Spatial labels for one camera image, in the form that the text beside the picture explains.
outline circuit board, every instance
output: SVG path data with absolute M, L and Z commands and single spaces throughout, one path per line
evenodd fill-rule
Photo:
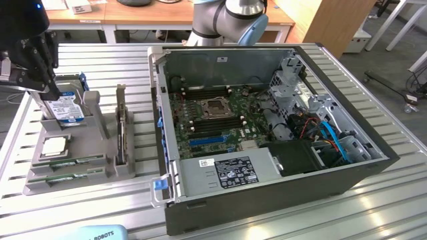
M 253 140 L 256 145 L 269 142 L 266 137 L 268 122 L 261 112 L 250 110 L 258 99 L 256 93 L 242 95 L 244 87 L 234 87 L 230 89 L 230 94 L 226 97 L 213 97 L 202 99 L 188 99 L 181 94 L 172 93 L 169 95 L 170 110 L 173 113 L 174 135 L 177 142 L 177 149 L 180 159 L 189 159 L 196 157 L 205 157 L 221 153 L 232 153 L 241 151 L 240 143 Z M 242 118 L 244 125 L 232 129 L 222 129 L 220 136 L 222 142 L 190 145 L 194 133 L 190 129 L 190 123 L 194 121 L 209 121 L 204 119 L 202 102 L 205 100 L 225 100 L 234 118 Z

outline metal slotted table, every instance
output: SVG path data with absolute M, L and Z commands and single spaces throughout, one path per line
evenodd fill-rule
M 164 210 L 152 208 L 149 202 L 148 180 L 158 176 L 158 162 L 148 45 L 61 44 L 55 73 L 85 73 L 89 88 L 101 95 L 102 113 L 114 111 L 115 86 L 126 84 L 126 106 L 134 113 L 135 177 L 21 195 L 41 129 L 41 112 L 25 95 L 0 151 L 0 238 L 50 239 L 79 226 L 106 224 L 123 225 L 130 240 L 427 238 L 427 148 L 328 51 L 314 44 L 300 46 L 400 155 L 384 172 L 342 195 L 168 236 Z M 310 73 L 306 80 L 318 93 L 325 91 Z

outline blue hard drive label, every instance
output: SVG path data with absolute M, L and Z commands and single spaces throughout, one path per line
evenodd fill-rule
M 62 123 L 77 123 L 83 119 L 79 105 L 74 103 L 75 94 L 71 91 L 63 91 L 55 101 L 46 101 L 55 119 Z
M 214 168 L 222 189 L 258 182 L 248 156 L 216 161 Z

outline white table leg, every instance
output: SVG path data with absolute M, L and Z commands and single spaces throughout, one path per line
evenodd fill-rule
M 286 37 L 288 37 L 288 33 L 289 33 L 289 29 L 290 27 L 289 26 L 282 26 L 280 28 L 280 30 L 277 31 L 277 35 L 274 37 L 274 43 L 276 44 L 282 44 L 286 40 Z
M 368 42 L 368 44 L 365 45 L 364 49 L 366 51 L 370 51 L 373 45 L 376 44 L 376 42 L 378 41 L 380 37 L 382 36 L 386 28 L 389 27 L 389 25 L 392 24 L 396 16 L 398 15 L 402 7 L 406 4 L 406 0 L 400 0 L 400 3 L 397 4 L 397 6 L 394 7 L 389 17 L 386 18 L 384 24 L 380 26 L 380 29 L 377 30 L 377 32 L 374 33 L 374 36 L 372 37 L 370 41 Z
M 425 8 L 427 8 L 427 5 L 421 6 L 417 9 L 417 11 L 414 12 L 413 16 L 410 17 L 410 19 L 406 21 L 404 27 L 401 28 L 398 34 L 394 36 L 394 38 L 392 39 L 390 43 L 385 47 L 386 51 L 390 51 L 393 49 L 393 47 L 396 46 L 396 44 L 400 41 L 400 39 L 402 38 L 402 36 L 406 34 L 410 26 L 414 24 L 416 20 L 420 18 Z
M 103 30 L 105 40 L 107 44 L 115 44 L 115 25 L 113 24 L 102 24 L 101 29 Z
M 418 69 L 420 65 L 422 64 L 422 62 L 425 62 L 427 60 L 427 51 L 424 52 L 424 54 L 420 56 L 420 58 L 416 60 L 416 62 L 413 63 L 413 65 L 408 68 L 408 70 L 414 73 L 416 69 Z

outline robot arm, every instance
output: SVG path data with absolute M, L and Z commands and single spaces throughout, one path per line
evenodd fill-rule
M 224 38 L 253 45 L 266 27 L 266 0 L 194 0 L 186 46 L 220 46 Z
M 0 1 L 0 86 L 39 92 L 54 101 L 59 91 L 53 68 L 58 66 L 57 40 L 41 0 Z

